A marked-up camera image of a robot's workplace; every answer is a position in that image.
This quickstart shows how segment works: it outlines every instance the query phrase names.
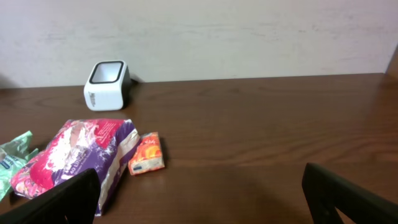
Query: food wrapper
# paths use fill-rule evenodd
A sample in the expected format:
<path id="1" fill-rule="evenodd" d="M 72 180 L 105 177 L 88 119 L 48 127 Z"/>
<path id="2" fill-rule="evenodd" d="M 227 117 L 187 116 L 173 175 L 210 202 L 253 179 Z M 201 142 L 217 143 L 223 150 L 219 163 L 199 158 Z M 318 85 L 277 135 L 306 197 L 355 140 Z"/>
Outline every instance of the food wrapper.
<path id="1" fill-rule="evenodd" d="M 68 120 L 46 150 L 12 181 L 12 186 L 19 194 L 32 198 L 94 168 L 101 185 L 95 213 L 100 216 L 140 142 L 131 120 Z"/>
<path id="2" fill-rule="evenodd" d="M 43 153 L 44 151 L 40 152 L 12 177 L 10 184 L 15 194 L 32 199 L 48 191 L 48 189 L 36 184 L 32 178 L 30 178 L 30 168 L 43 156 Z"/>
<path id="3" fill-rule="evenodd" d="M 38 149 L 29 153 L 31 140 L 32 133 L 28 131 L 0 146 L 0 200 L 11 191 L 11 178 L 38 153 Z"/>
<path id="4" fill-rule="evenodd" d="M 129 161 L 130 174 L 142 174 L 163 167 L 163 155 L 158 133 L 142 135 L 142 142 L 134 157 Z"/>

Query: white wall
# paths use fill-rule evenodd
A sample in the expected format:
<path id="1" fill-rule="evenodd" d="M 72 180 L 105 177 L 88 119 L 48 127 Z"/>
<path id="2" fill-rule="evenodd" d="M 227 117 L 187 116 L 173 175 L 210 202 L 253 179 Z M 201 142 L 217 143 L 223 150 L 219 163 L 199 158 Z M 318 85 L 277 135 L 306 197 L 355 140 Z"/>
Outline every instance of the white wall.
<path id="1" fill-rule="evenodd" d="M 0 86 L 384 72 L 397 0 L 0 0 Z"/>

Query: purple package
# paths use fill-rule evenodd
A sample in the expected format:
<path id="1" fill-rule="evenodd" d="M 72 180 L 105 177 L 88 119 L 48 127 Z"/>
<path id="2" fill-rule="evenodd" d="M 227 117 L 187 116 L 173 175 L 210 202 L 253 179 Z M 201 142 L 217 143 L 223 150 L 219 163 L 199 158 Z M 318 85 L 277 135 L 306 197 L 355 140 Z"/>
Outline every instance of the purple package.
<path id="1" fill-rule="evenodd" d="M 30 177 L 51 189 L 94 168 L 101 184 L 95 214 L 100 216 L 140 141 L 131 120 L 69 120 L 32 166 Z"/>

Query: pink package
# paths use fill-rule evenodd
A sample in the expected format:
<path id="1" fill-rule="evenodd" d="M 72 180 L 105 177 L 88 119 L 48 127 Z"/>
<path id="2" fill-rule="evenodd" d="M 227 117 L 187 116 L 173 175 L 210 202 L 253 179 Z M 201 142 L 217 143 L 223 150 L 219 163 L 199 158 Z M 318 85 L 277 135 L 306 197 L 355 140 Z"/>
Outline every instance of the pink package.
<path id="1" fill-rule="evenodd" d="M 94 168 L 101 184 L 96 215 L 101 215 L 140 141 L 131 120 L 69 120 L 32 165 L 30 178 L 51 189 Z"/>
<path id="2" fill-rule="evenodd" d="M 10 184 L 16 194 L 32 199 L 47 191 L 47 189 L 36 184 L 29 175 L 32 165 L 42 156 L 43 152 L 40 152 L 12 177 Z"/>

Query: wooden table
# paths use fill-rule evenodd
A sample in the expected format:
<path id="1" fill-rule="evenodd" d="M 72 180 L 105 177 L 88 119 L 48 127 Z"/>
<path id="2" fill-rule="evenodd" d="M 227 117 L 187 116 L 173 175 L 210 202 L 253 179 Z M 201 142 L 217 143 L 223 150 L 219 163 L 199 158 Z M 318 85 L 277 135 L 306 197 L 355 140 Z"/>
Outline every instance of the wooden table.
<path id="1" fill-rule="evenodd" d="M 43 149 L 67 119 L 130 118 L 142 134 L 158 131 L 167 168 L 125 173 L 95 223 L 311 223 L 307 162 L 398 202 L 393 77 L 143 83 L 132 95 L 126 109 L 96 113 L 82 86 L 1 90 L 0 142 L 31 130 Z"/>

